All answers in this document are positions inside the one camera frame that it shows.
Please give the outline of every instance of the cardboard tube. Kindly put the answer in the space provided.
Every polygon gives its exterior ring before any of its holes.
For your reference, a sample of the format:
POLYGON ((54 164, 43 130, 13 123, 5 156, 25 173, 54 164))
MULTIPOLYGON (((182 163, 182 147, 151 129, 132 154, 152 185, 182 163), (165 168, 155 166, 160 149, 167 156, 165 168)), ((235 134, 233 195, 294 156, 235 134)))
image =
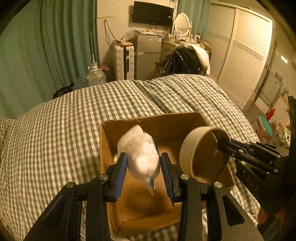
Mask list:
POLYGON ((230 140, 219 127, 202 126, 192 130, 185 138, 179 154, 182 171, 202 183, 212 183, 225 169, 229 155, 218 150, 217 140, 230 140))

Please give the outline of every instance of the gray and white checkered blanket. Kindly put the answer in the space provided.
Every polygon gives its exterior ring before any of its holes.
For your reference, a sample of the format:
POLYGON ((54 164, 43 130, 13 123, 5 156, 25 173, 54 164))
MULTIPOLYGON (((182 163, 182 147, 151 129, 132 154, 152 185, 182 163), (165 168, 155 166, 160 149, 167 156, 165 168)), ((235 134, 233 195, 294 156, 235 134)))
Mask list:
MULTIPOLYGON (((100 124, 107 120, 198 111, 231 138, 258 138, 238 107, 216 82, 199 75, 152 81, 123 80, 92 86, 43 103, 16 120, 0 118, 0 218, 23 240, 39 215, 68 181, 91 181, 100 173, 100 124)), ((230 169, 235 174, 231 160, 230 169)), ((259 204, 235 177, 231 191, 257 221, 259 204)), ((207 236, 203 212, 204 236, 207 236)), ((82 224, 82 237, 85 233, 82 224)), ((178 224, 131 240, 173 241, 178 224)))

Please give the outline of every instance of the plastic bottle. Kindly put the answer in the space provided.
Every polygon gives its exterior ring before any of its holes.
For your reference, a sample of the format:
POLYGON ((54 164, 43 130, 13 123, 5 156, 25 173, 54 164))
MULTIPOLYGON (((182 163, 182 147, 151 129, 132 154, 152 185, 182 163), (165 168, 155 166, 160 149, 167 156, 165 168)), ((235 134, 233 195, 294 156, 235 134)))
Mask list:
POLYGON ((106 75, 100 68, 93 66, 92 68, 89 68, 89 70, 90 72, 86 76, 88 86, 106 83, 106 75))

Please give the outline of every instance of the louvered door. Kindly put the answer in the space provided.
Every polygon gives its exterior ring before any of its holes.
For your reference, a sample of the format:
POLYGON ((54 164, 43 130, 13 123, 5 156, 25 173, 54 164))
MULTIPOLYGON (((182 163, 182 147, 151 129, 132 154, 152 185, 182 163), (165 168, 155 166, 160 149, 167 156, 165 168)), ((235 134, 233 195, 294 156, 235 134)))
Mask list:
POLYGON ((271 36, 271 20, 236 8, 230 46, 218 83, 241 109, 264 70, 271 36))
POLYGON ((229 49, 235 17, 235 8, 211 5, 207 41, 212 45, 210 77, 218 81, 229 49))

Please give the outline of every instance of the wall-mounted tv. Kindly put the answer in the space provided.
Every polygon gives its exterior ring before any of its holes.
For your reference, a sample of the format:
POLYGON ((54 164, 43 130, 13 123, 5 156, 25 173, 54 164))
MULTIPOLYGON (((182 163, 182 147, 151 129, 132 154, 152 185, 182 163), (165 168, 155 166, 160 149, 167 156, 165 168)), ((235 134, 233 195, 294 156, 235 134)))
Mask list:
POLYGON ((170 27, 174 9, 149 2, 135 1, 133 5, 133 23, 148 23, 170 27))

